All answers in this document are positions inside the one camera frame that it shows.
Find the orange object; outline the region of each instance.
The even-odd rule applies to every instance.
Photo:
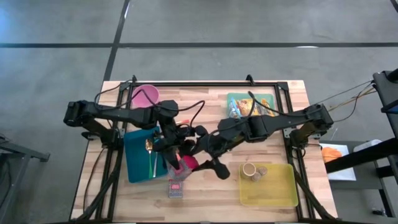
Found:
[[[324,147],[322,149],[322,157],[324,162],[330,162],[332,160],[340,158],[341,156],[343,156],[341,155],[341,152],[332,147]]]

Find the pink bowl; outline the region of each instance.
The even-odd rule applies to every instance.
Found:
[[[153,85],[141,85],[137,87],[133,92],[132,96],[134,96],[139,90],[144,90],[150,100],[152,100],[154,103],[159,102],[159,90],[154,87]],[[138,107],[138,108],[147,108],[152,106],[152,103],[147,99],[145,96],[144,92],[141,91],[140,93],[137,94],[136,97],[134,97],[132,100],[132,106],[133,107]]]

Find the wooden table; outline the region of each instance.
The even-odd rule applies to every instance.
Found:
[[[304,82],[302,80],[287,81],[294,110],[301,110],[309,105]],[[104,82],[103,91],[115,87],[120,82]],[[210,132],[216,129],[220,119],[226,117],[227,93],[270,93],[275,91],[268,87],[159,87],[160,100],[175,100],[180,108],[206,100],[206,105],[194,122],[204,125]],[[102,105],[114,106],[118,91],[110,91],[99,100]],[[180,112],[176,121],[191,119],[198,107]],[[106,121],[99,120],[104,126]],[[129,125],[127,131],[135,130]],[[86,158],[80,177],[71,218],[82,213],[83,195],[94,161],[101,151],[99,141],[91,141],[88,145]],[[103,153],[90,184],[87,205],[98,193],[103,175],[105,153]],[[196,156],[199,163],[209,159],[206,153]],[[297,221],[294,208],[245,207],[239,201],[238,166],[243,162],[287,163],[282,133],[274,133],[266,141],[248,144],[243,143],[221,157],[221,162],[228,166],[231,176],[226,180],[217,178],[213,170],[193,173],[184,182],[183,198],[168,198],[168,179],[159,178],[140,184],[130,184],[127,179],[126,159],[123,159],[114,222],[292,222]],[[311,191],[328,212],[337,217],[335,203],[331,194],[325,165],[318,146],[309,146],[304,157],[308,181]],[[108,211],[108,196],[105,198],[104,212]],[[303,193],[300,201],[304,214],[307,214]]]

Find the yellow plastic tray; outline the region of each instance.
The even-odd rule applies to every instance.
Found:
[[[239,193],[241,203],[251,206],[295,207],[299,203],[290,164],[253,163],[257,168],[264,166],[268,173],[257,182],[242,175],[239,166]]]

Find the snack package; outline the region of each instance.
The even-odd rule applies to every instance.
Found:
[[[267,107],[271,108],[266,99],[262,98],[257,100],[261,101],[263,105],[266,105]],[[230,118],[241,118],[243,116],[248,116],[252,105],[253,105],[253,99],[251,98],[235,100],[233,97],[231,97],[230,103],[228,105],[228,116]],[[265,114],[269,116],[274,116],[274,112],[255,103],[254,110],[251,115],[255,116],[255,115],[265,115]]]

